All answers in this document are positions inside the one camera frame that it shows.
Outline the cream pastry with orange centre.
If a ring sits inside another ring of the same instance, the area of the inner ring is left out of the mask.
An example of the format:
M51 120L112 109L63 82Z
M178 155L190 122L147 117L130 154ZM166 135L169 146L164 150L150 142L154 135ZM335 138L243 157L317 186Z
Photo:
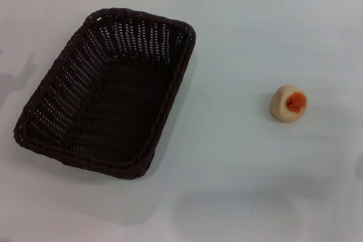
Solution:
M271 114L281 122L295 122L306 112L307 97L300 89L284 85L277 89L270 105Z

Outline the black woven plastic basket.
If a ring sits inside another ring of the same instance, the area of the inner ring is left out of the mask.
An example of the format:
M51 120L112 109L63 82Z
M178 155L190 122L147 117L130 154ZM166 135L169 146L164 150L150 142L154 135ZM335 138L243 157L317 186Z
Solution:
M71 167L142 177L195 43L186 22L125 8L93 12L25 104L16 143Z

